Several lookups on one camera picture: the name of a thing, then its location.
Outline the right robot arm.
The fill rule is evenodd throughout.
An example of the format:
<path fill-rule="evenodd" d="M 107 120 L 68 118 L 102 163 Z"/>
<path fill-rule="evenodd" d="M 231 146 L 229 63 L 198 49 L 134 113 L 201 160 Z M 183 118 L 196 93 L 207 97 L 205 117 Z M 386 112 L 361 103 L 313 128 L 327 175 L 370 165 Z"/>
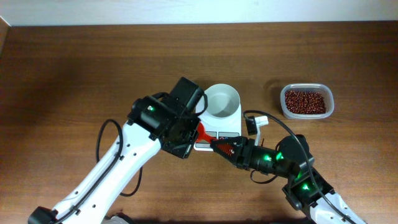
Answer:
<path fill-rule="evenodd" d="M 305 137 L 298 134 L 297 139 L 287 136 L 269 149 L 239 136 L 213 140 L 210 147 L 238 169 L 286 178 L 285 198 L 305 214 L 306 223 L 364 223 L 313 168 L 315 160 Z"/>

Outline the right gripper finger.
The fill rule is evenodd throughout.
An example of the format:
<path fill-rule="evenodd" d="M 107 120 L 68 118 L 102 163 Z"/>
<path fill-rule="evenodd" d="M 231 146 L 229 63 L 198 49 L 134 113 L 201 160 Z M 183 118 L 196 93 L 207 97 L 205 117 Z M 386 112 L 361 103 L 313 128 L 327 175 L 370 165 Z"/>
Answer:
<path fill-rule="evenodd" d="M 219 154 L 229 163 L 236 166 L 236 155 L 233 146 L 231 146 L 230 144 L 215 144 L 212 145 L 211 148 L 215 153 Z"/>
<path fill-rule="evenodd" d="M 229 144 L 229 145 L 236 145 L 241 142 L 241 136 L 233 137 L 233 138 L 224 138 L 224 139 L 215 139 L 212 140 L 210 143 L 211 147 L 215 147 L 216 145 L 223 145 L 223 144 Z"/>

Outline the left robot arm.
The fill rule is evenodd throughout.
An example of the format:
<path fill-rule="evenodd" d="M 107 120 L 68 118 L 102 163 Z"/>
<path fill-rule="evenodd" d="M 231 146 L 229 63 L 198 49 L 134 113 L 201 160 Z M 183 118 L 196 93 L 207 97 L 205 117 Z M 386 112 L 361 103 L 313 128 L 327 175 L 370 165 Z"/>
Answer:
<path fill-rule="evenodd" d="M 137 99 L 118 136 L 80 185 L 52 209 L 37 207 L 28 223 L 101 223 L 143 165 L 159 151 L 186 159 L 198 139 L 194 109 L 206 97 L 185 77 L 170 93 Z"/>

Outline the orange measuring scoop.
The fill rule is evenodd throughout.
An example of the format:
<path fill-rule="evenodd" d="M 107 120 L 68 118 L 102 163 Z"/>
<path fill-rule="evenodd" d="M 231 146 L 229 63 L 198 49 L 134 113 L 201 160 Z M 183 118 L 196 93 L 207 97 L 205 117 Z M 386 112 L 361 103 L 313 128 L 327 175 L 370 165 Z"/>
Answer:
<path fill-rule="evenodd" d="M 199 124 L 198 124 L 197 133 L 198 133 L 198 137 L 195 140 L 195 143 L 205 141 L 210 144 L 212 141 L 217 140 L 216 137 L 210 136 L 206 133 L 205 127 L 201 122 L 199 122 Z"/>

